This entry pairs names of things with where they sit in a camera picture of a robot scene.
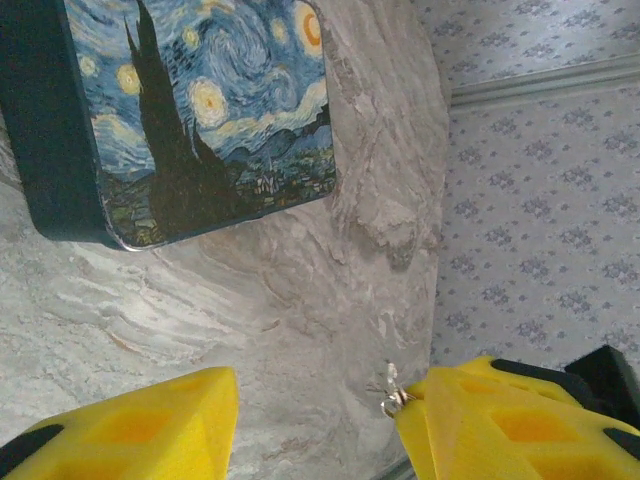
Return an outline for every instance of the gray marble surface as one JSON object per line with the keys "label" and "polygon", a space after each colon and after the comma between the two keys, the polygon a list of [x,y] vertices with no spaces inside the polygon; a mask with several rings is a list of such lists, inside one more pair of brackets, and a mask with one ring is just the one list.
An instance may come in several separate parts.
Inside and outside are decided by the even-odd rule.
{"label": "gray marble surface", "polygon": [[369,392],[423,375],[448,115],[405,1],[318,3],[336,195],[152,252],[38,235],[0,131],[0,443],[80,405],[236,368],[232,479],[368,478],[401,452]]}

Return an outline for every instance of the metal clip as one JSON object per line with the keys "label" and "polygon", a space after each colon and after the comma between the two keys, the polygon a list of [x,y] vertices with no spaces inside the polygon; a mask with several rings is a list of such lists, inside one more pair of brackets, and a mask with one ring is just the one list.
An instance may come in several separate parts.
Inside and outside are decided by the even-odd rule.
{"label": "metal clip", "polygon": [[396,384],[396,378],[398,378],[398,369],[387,360],[387,388],[384,390],[387,398],[380,403],[380,408],[382,413],[389,418],[393,418],[407,402],[415,400],[415,397],[409,395],[402,387]]}

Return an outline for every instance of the white patterned wallpaper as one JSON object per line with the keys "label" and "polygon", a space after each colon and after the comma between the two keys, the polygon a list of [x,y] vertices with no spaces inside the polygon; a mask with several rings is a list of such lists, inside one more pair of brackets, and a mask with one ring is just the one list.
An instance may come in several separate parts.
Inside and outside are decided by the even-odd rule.
{"label": "white patterned wallpaper", "polygon": [[640,51],[638,0],[414,0],[462,86]]}
{"label": "white patterned wallpaper", "polygon": [[452,116],[434,364],[640,370],[640,86]]}

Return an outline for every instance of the painting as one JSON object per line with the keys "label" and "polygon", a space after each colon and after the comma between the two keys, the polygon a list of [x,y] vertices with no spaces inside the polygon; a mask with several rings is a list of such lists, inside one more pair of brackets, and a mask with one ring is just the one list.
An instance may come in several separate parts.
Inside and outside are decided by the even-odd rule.
{"label": "painting", "polygon": [[299,0],[64,0],[102,201],[131,248],[329,194],[322,39]]}

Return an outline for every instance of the swirling blue sky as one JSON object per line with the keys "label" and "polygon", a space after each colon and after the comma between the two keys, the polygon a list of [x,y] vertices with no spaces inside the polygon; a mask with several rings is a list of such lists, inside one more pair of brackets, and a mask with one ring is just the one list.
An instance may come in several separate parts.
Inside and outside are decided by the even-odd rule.
{"label": "swirling blue sky", "polygon": [[[135,0],[65,0],[104,168],[114,173],[153,168],[138,96],[126,94],[117,71],[131,63],[125,21],[137,43]],[[296,30],[296,0],[146,0],[183,120],[200,119],[190,100],[194,82],[219,88],[225,115],[198,131],[220,155],[257,149],[280,128],[315,120],[326,104],[322,56],[310,55]],[[284,30],[274,33],[276,20]],[[185,39],[197,33],[198,44]]]}

